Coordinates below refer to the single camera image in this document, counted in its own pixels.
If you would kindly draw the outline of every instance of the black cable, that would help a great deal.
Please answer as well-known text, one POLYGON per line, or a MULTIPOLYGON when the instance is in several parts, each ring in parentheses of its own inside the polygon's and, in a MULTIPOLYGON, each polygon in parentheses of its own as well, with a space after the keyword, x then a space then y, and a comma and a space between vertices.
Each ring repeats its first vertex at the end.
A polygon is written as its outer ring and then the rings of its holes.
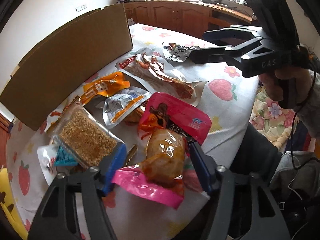
POLYGON ((313 80, 312 80, 312 84, 310 87, 310 90, 308 92, 308 95, 306 97, 305 100, 303 100, 301 103, 298 104, 298 106, 301 106, 299 108, 299 110, 295 113, 293 119, 292 119, 292 125, 291 125, 291 135, 290 135, 290 140, 291 140, 291 160, 292 160, 292 166, 293 169, 295 171, 300 170, 304 165, 306 165, 307 163, 309 163, 310 161, 317 161, 320 163, 320 160, 318 160, 316 157, 311 157, 310 159, 308 159, 307 161, 305 161, 303 164, 301 164, 300 166, 296 167, 294 164, 294 158, 293 158, 293 128, 294 128, 294 120, 296 119, 297 114, 300 112, 300 110, 306 105, 307 101, 310 99, 311 97, 311 93, 313 91, 313 87, 315 85, 316 82, 316 75, 317 75, 317 66, 312 62, 311 60, 311 66, 312 66, 312 70, 314 71, 314 76, 313 76, 313 80))

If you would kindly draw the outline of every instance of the human hand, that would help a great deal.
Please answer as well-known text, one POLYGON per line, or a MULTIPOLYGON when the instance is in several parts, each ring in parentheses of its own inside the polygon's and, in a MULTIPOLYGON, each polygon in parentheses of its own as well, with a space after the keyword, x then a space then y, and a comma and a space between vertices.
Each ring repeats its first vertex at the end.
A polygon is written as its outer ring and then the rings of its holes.
POLYGON ((259 79, 264 85, 268 96, 274 101, 283 100, 283 90, 277 84, 277 79, 296 79, 297 103, 301 103, 308 96, 312 85, 312 79, 307 69, 286 65, 275 71, 276 76, 268 73, 259 75, 259 79))

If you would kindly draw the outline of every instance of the white tablecloth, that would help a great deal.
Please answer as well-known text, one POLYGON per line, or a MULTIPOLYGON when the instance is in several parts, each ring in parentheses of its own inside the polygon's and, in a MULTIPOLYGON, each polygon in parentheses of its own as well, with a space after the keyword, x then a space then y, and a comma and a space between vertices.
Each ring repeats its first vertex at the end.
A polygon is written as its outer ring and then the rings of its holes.
MULTIPOLYGON (((130 26, 133 50, 143 47, 163 57, 162 42, 175 42, 182 45, 212 47, 213 44, 161 28, 135 24, 130 26)), ((115 70, 117 60, 105 66, 89 78, 86 83, 105 76, 115 70)), ((191 60, 185 62, 169 61, 180 70, 189 82, 208 81, 198 108, 212 119, 210 133, 202 148, 212 156, 218 165, 229 167, 243 139, 251 114, 258 79, 243 78, 241 72, 228 67, 225 63, 195 65, 191 60)), ((56 111, 61 112, 74 96, 83 93, 82 85, 66 99, 56 111)), ((12 177, 13 196, 27 229, 46 192, 48 185, 44 179, 37 157, 37 148, 47 145, 49 138, 45 128, 55 121, 57 116, 48 117, 37 132, 32 131, 21 122, 15 122, 7 142, 7 167, 12 177)), ((114 133, 124 141, 124 135, 114 133)), ((135 128, 126 128, 127 133, 136 132, 135 128)), ((83 215, 81 196, 77 195, 77 206, 82 237, 90 239, 83 215)), ((173 238, 201 210, 208 201, 206 193, 186 189, 185 199, 178 210, 131 195, 120 187, 104 200, 107 214, 119 240, 147 239, 166 240, 173 238)))

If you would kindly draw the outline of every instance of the brown cardboard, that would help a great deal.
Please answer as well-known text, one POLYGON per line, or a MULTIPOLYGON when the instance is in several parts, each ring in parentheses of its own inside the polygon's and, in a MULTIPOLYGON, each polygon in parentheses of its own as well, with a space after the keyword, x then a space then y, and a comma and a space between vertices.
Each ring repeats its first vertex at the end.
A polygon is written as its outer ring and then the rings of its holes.
POLYGON ((55 30, 23 57, 0 102, 37 130, 81 83, 132 48, 123 4, 90 11, 55 30))

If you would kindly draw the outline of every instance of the floral fabric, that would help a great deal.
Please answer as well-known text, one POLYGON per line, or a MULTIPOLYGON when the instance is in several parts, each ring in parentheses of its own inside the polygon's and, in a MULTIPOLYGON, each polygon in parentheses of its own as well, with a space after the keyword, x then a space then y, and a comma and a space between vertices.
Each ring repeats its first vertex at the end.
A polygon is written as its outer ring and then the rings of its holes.
POLYGON ((257 90, 250 123, 274 146, 281 149, 291 134, 294 114, 293 110, 283 109, 278 102, 269 98, 262 86, 257 90))

